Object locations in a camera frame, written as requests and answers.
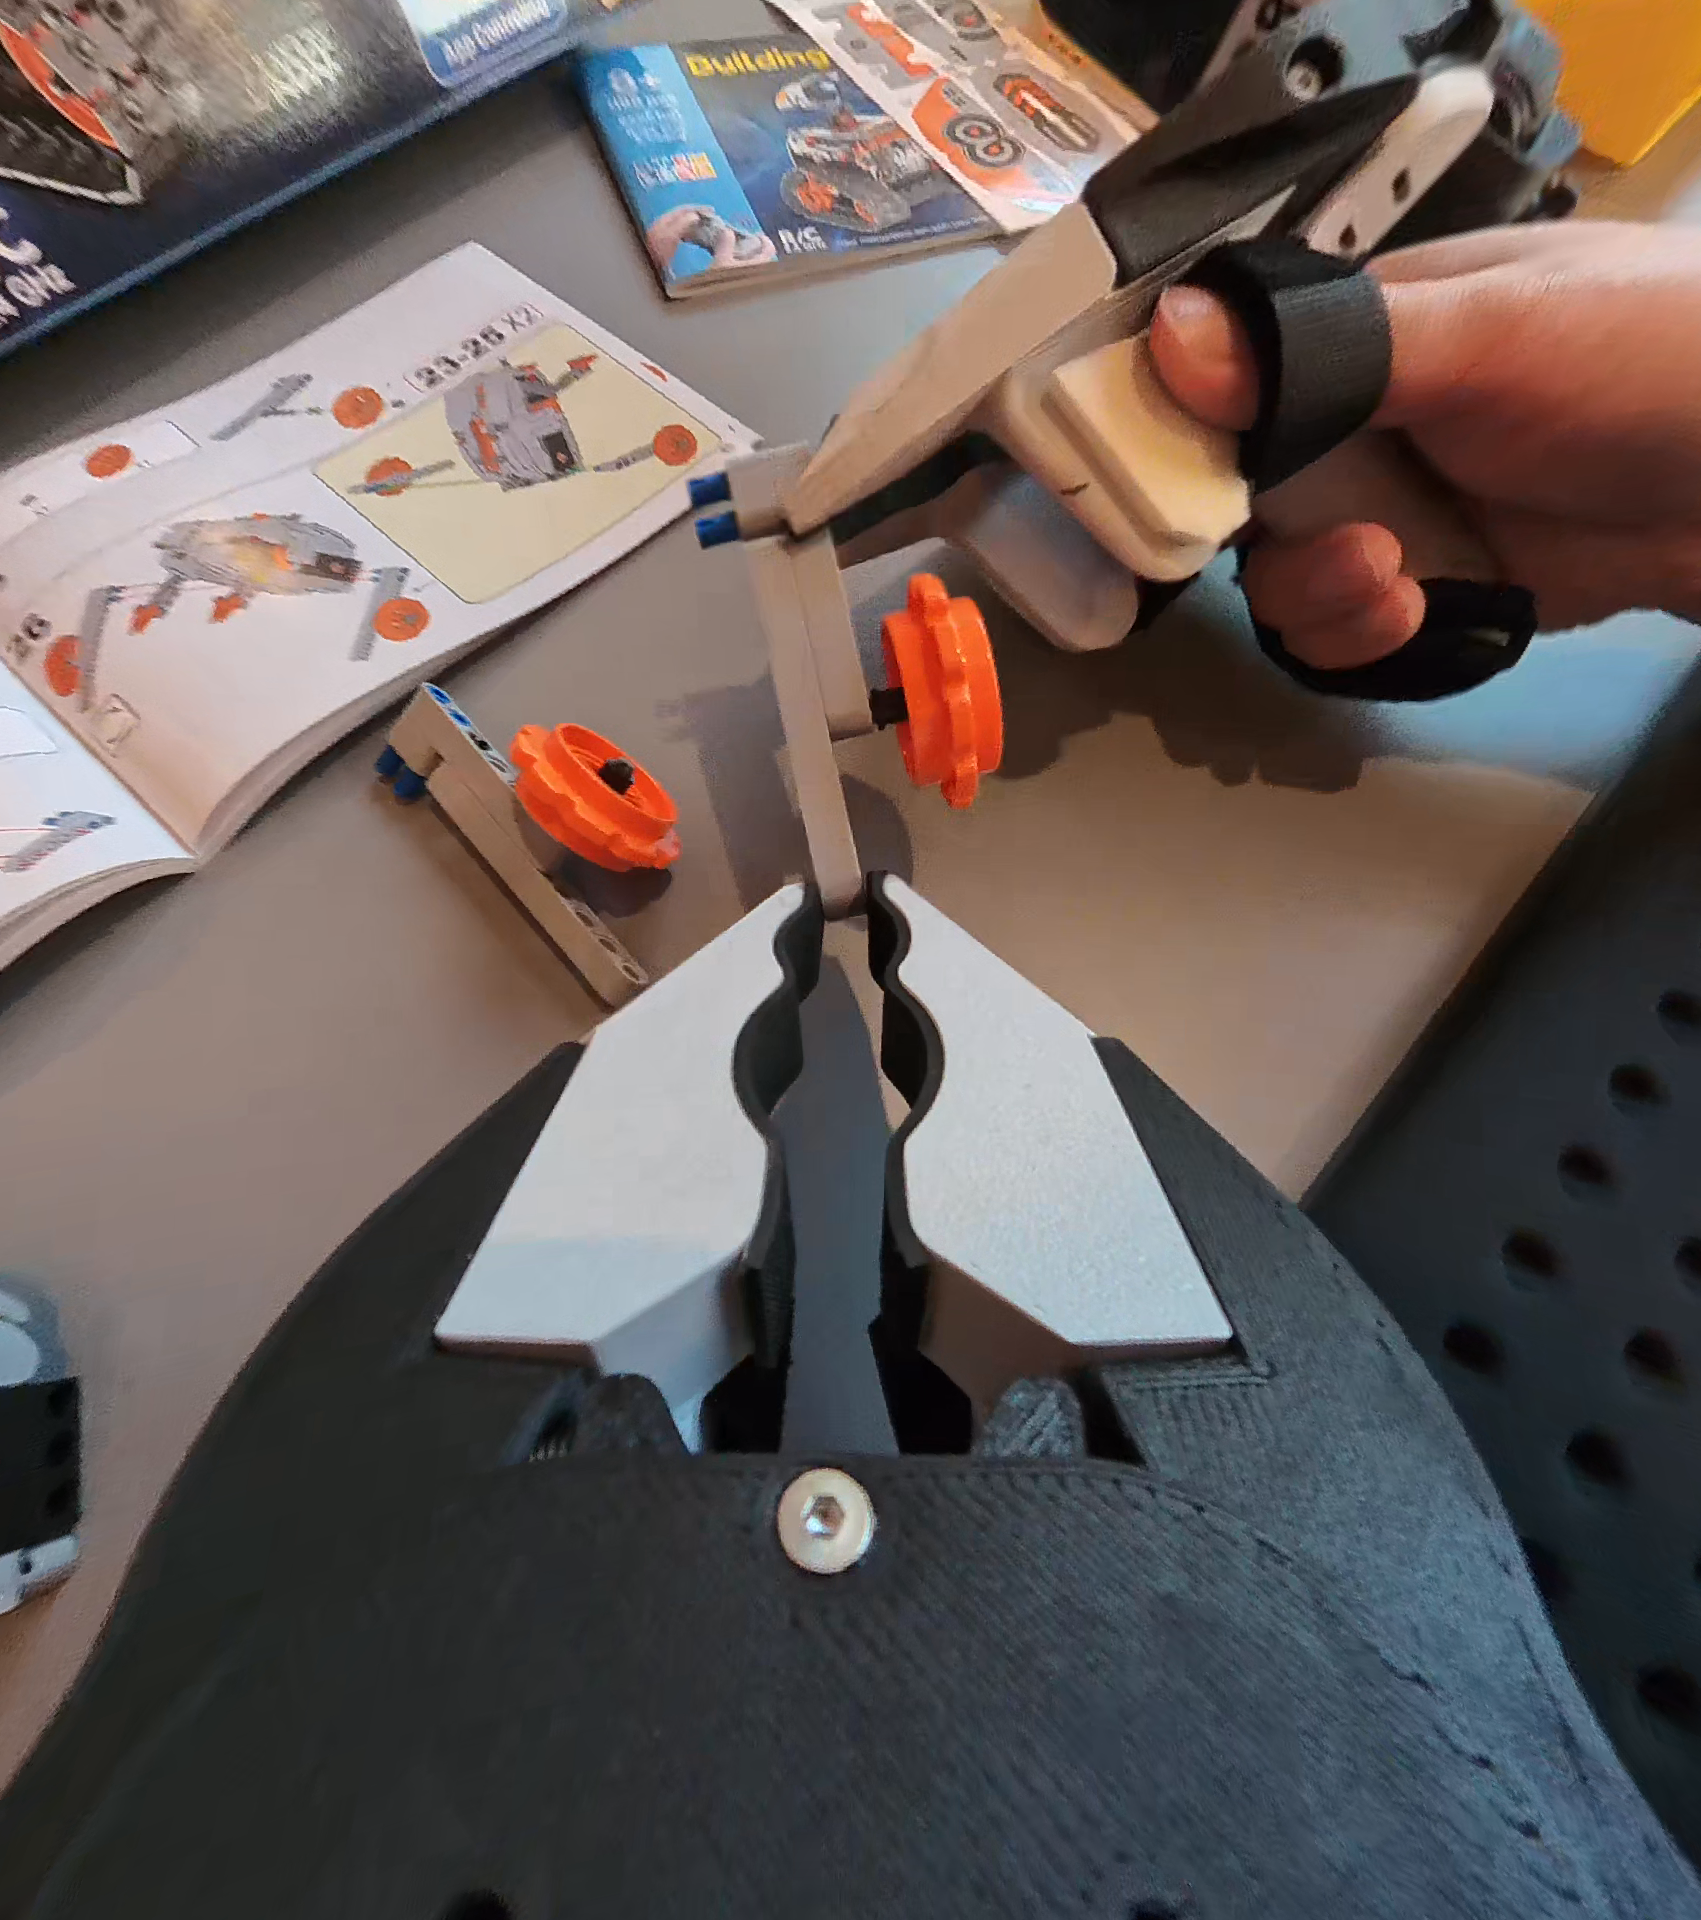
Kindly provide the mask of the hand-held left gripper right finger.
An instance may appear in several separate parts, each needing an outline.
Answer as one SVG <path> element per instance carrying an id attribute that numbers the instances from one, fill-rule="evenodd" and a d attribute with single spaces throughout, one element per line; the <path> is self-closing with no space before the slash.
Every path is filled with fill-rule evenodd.
<path id="1" fill-rule="evenodd" d="M 899 876 L 867 880 L 889 1140 L 869 1326 L 900 1447 L 971 1447 L 1026 1379 L 1225 1355 L 1236 1327 L 1102 1039 Z"/>

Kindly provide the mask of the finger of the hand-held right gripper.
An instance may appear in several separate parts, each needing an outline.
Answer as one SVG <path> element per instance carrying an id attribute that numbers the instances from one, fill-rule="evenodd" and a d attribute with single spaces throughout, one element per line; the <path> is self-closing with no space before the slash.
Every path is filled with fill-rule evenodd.
<path id="1" fill-rule="evenodd" d="M 1088 316 L 1121 311 L 1168 268 L 1168 230 L 1127 208 L 1075 203 L 1019 241 L 959 304 L 850 396 L 803 471 L 782 528 L 858 536 L 987 468 L 1033 468 L 1029 377 Z"/>

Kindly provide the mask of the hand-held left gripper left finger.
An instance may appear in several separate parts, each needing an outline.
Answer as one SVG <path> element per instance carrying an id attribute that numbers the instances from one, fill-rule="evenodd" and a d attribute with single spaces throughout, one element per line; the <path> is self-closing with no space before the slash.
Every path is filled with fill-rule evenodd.
<path id="1" fill-rule="evenodd" d="M 649 1379 L 692 1452 L 775 1441 L 794 1236 L 771 1117 L 820 938 L 816 885 L 791 881 L 598 1023 L 440 1347 Z"/>

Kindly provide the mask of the grey beam with orange gear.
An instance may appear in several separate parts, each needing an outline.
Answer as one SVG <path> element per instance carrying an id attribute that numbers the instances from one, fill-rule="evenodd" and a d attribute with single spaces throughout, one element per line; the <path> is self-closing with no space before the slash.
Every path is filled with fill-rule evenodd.
<path id="1" fill-rule="evenodd" d="M 579 724 L 525 725 L 498 746 L 445 686 L 422 684 L 377 775 L 394 799 L 434 806 L 603 1005 L 646 987 L 644 967 L 570 887 L 577 866 L 651 873 L 680 854 L 668 790 L 621 746 Z"/>
<path id="2" fill-rule="evenodd" d="M 967 809 L 1004 766 L 1007 725 L 986 614 L 934 573 L 913 573 L 884 616 L 884 680 L 869 680 L 837 541 L 782 519 L 780 485 L 806 457 L 800 445 L 748 452 L 686 487 L 698 543 L 746 551 L 814 889 L 827 920 L 846 920 L 863 911 L 865 878 L 838 743 L 891 732 L 911 782 Z"/>

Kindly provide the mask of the person's right hand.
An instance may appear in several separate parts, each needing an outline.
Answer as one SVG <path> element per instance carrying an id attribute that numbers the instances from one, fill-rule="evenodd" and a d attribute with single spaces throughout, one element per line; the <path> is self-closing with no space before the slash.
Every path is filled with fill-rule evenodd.
<path id="1" fill-rule="evenodd" d="M 1452 487 L 1542 629 L 1701 628 L 1701 226 L 1525 224 L 1375 257 L 1375 424 Z"/>

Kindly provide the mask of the orange and white sticker sheet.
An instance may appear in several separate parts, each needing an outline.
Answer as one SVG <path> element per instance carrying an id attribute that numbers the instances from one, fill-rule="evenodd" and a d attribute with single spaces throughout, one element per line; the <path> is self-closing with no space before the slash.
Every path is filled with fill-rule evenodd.
<path id="1" fill-rule="evenodd" d="M 1115 104 L 1082 55 L 979 2 L 776 2 L 793 27 L 957 179 L 1007 234 L 1046 224 L 1151 113 Z"/>

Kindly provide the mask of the small blue booklet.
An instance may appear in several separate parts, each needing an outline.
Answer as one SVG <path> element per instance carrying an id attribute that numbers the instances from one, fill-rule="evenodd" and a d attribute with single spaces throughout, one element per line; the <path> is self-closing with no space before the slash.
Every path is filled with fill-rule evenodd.
<path id="1" fill-rule="evenodd" d="M 610 45 L 579 55 L 574 71 L 672 302 L 1004 234 L 806 36 Z"/>

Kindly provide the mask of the yellow plastic bin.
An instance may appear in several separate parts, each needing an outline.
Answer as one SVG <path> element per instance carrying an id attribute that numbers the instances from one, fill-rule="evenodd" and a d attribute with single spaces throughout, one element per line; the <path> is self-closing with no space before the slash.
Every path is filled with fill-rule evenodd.
<path id="1" fill-rule="evenodd" d="M 1642 162 L 1701 102 L 1701 2 L 1528 2 L 1564 54 L 1584 149 Z"/>

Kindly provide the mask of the black perforated board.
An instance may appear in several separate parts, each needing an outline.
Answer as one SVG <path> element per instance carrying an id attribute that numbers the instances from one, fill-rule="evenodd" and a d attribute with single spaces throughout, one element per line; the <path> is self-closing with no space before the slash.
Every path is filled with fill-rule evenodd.
<path id="1" fill-rule="evenodd" d="M 1701 667 L 1307 1209 L 1444 1382 L 1701 1876 Z"/>

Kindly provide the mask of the open instruction booklet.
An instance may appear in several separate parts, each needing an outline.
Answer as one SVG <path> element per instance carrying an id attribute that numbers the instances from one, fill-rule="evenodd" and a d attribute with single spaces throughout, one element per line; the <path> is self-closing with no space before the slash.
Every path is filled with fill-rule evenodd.
<path id="1" fill-rule="evenodd" d="M 313 758 L 763 438 L 469 243 L 0 471 L 0 972 L 214 857 Z"/>

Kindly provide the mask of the dark blue toy set box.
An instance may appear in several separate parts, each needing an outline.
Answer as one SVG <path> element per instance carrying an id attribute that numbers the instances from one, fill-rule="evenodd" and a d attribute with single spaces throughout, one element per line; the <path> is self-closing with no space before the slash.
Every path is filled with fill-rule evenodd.
<path id="1" fill-rule="evenodd" d="M 0 356 L 573 50 L 594 2 L 0 2 Z"/>

